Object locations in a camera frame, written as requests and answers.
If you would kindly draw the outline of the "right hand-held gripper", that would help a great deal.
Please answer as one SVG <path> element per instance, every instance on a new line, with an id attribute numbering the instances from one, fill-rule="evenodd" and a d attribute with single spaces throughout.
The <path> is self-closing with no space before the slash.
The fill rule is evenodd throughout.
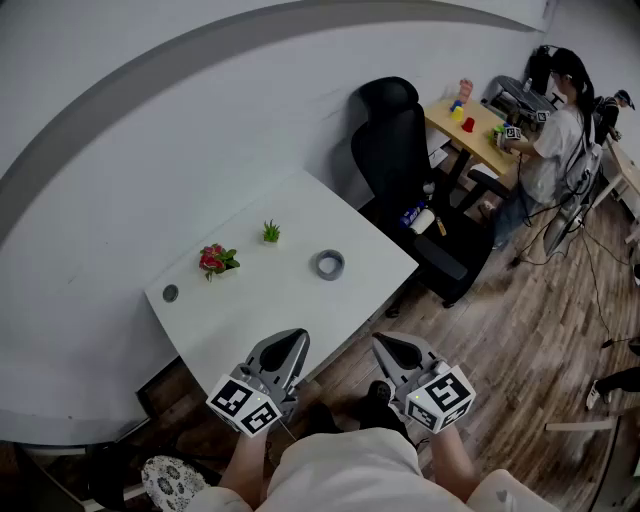
<path id="1" fill-rule="evenodd" d="M 397 331 L 376 332 L 372 348 L 384 376 L 395 386 L 401 411 L 429 432 L 441 432 L 469 411 L 476 398 L 471 383 L 458 365 L 436 359 L 424 339 Z"/>

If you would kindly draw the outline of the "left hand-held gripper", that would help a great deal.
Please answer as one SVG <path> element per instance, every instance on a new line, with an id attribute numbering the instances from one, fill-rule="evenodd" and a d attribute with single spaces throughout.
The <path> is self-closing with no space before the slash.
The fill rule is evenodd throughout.
<path id="1" fill-rule="evenodd" d="M 224 374 L 206 400 L 208 407 L 235 431 L 253 438 L 298 406 L 295 380 L 310 347 L 303 328 L 277 332 L 256 344 L 248 364 Z"/>

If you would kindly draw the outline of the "grey and blue tape roll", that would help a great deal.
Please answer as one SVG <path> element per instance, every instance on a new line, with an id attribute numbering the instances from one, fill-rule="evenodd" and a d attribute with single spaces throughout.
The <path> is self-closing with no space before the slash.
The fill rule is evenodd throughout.
<path id="1" fill-rule="evenodd" d="M 319 252 L 314 260 L 316 274 L 325 281 L 339 279 L 345 268 L 344 256 L 337 250 L 325 249 Z"/>

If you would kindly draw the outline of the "person's right forearm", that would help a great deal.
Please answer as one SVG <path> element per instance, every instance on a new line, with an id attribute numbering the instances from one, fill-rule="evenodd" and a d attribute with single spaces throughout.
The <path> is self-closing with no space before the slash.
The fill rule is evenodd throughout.
<path id="1" fill-rule="evenodd" d="M 454 425 L 430 440 L 435 482 L 466 502 L 479 485 L 479 476 Z"/>

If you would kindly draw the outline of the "person's left forearm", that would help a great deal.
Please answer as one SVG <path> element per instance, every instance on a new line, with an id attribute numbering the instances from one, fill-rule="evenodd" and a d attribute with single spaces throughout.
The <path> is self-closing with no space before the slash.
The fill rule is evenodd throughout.
<path id="1" fill-rule="evenodd" d="M 241 434 L 218 486 L 234 491 L 253 510 L 262 502 L 268 431 L 254 437 Z"/>

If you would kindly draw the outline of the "person's black shoe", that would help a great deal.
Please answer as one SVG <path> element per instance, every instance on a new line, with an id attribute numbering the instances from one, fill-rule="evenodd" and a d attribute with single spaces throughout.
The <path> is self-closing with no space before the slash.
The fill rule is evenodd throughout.
<path id="1" fill-rule="evenodd" d="M 378 406 L 388 406 L 392 399 L 391 387 L 385 381 L 375 380 L 369 385 L 365 398 Z"/>

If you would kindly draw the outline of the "person's black trousers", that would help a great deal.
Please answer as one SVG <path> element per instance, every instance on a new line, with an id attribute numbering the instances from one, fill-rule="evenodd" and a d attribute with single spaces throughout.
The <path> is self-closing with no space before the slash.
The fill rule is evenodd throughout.
<path id="1" fill-rule="evenodd" d="M 382 428 L 395 431 L 414 446 L 405 424 L 387 402 L 363 397 L 356 402 L 355 415 L 360 430 Z M 300 439 L 315 434 L 345 433 L 345 430 L 337 426 L 329 407 L 324 403 L 314 404 L 308 411 L 307 419 L 307 426 L 299 436 Z"/>

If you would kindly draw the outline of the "red flower potted plant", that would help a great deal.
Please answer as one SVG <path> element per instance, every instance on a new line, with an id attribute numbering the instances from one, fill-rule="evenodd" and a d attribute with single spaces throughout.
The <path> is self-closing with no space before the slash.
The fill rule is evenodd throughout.
<path id="1" fill-rule="evenodd" d="M 199 269 L 204 272 L 208 282 L 214 276 L 223 275 L 240 267 L 236 260 L 235 249 L 225 249 L 220 244 L 205 246 L 200 250 Z"/>

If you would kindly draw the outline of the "person's white shirt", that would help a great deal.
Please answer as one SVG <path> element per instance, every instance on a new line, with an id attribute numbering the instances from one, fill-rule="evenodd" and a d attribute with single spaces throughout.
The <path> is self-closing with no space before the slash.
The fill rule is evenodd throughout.
<path id="1" fill-rule="evenodd" d="M 229 485 L 198 492 L 186 512 L 559 512 L 505 470 L 466 498 L 426 479 L 413 446 L 373 428 L 315 434 L 285 450 L 264 501 L 252 506 Z"/>

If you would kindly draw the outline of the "floral patterned round cushion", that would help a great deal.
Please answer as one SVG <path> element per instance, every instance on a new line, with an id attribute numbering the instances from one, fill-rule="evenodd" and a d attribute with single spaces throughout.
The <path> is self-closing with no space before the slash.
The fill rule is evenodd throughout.
<path id="1" fill-rule="evenodd" d="M 208 486 L 190 464 L 165 455 L 148 459 L 141 478 L 146 493 L 162 512 L 185 512 L 194 496 Z"/>

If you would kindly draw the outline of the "wooden plank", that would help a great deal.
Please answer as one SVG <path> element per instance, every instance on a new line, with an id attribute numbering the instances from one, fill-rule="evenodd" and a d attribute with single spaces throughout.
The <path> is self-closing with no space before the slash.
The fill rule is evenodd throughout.
<path id="1" fill-rule="evenodd" d="M 616 427 L 617 419 L 610 417 L 604 420 L 572 422 L 572 423 L 546 423 L 544 430 L 548 432 L 594 432 L 612 430 Z"/>

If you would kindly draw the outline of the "black office chair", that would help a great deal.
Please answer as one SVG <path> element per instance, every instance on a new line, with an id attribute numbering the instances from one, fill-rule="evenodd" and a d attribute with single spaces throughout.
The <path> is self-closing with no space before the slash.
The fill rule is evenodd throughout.
<path id="1" fill-rule="evenodd" d="M 498 180 L 472 170 L 474 188 L 458 205 L 451 196 L 468 160 L 462 155 L 450 173 L 429 162 L 424 111 L 414 86 L 400 77 L 384 77 L 362 85 L 357 94 L 368 119 L 354 133 L 354 161 L 379 205 L 379 229 L 418 264 L 412 281 L 424 284 L 450 308 L 471 288 L 494 244 L 490 224 L 483 225 L 467 210 L 486 192 L 505 199 L 509 190 Z M 427 195 L 425 183 L 434 183 Z M 420 201 L 435 214 L 422 234 L 402 228 L 399 219 Z M 436 217 L 447 231 L 441 236 Z"/>

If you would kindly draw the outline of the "black stool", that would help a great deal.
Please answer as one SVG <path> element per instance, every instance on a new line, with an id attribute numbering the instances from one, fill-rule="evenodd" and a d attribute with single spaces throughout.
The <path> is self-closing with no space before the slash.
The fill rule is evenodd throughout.
<path id="1" fill-rule="evenodd" d="M 204 466 L 202 461 L 226 462 L 217 456 L 193 455 L 179 451 L 174 445 L 148 448 L 125 442 L 100 445 L 90 452 L 88 488 L 92 498 L 103 508 L 129 512 L 125 504 L 125 483 L 133 471 L 133 463 L 147 463 L 152 458 L 166 456 L 185 463 L 204 477 L 207 484 L 218 484 L 221 475 Z"/>

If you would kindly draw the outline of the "light wooden desk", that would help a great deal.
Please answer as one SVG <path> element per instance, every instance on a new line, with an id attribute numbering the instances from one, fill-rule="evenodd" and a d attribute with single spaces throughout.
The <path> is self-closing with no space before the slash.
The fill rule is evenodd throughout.
<path id="1" fill-rule="evenodd" d="M 497 149 L 489 141 L 493 129 L 502 125 L 503 120 L 481 103 L 470 99 L 463 106 L 464 119 L 461 122 L 455 122 L 451 119 L 450 107 L 452 104 L 453 99 L 443 99 L 426 106 L 424 108 L 426 125 L 444 133 L 494 173 L 499 176 L 507 175 L 517 164 L 518 156 Z M 472 133 L 467 133 L 461 128 L 468 117 L 475 119 Z"/>

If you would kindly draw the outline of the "pale wooden table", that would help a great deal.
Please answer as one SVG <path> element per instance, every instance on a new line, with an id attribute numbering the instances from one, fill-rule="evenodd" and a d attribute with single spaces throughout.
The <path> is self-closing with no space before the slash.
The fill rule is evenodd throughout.
<path id="1" fill-rule="evenodd" d="M 602 165 L 608 182 L 607 193 L 614 194 L 631 211 L 634 219 L 640 221 L 640 168 L 611 138 L 607 139 Z"/>

